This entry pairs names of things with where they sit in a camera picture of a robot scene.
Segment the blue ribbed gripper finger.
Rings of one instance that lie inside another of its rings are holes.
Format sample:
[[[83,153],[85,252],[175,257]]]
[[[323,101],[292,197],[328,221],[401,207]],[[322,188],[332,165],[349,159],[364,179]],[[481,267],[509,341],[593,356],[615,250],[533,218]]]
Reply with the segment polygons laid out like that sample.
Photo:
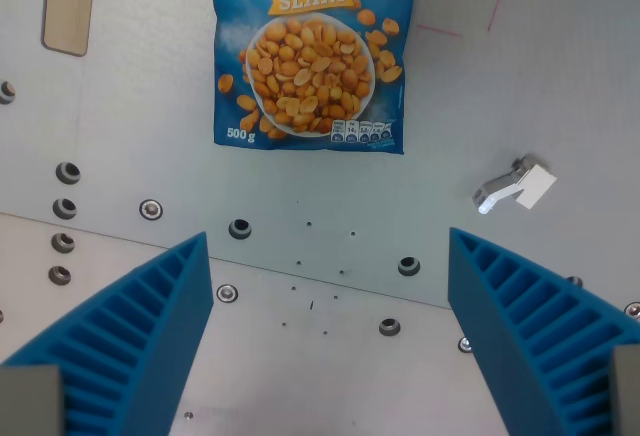
[[[3,364],[60,370],[69,435],[166,435],[213,305],[199,233],[88,298]]]
[[[588,290],[461,229],[448,301],[511,435],[611,435],[609,367],[639,325]]]

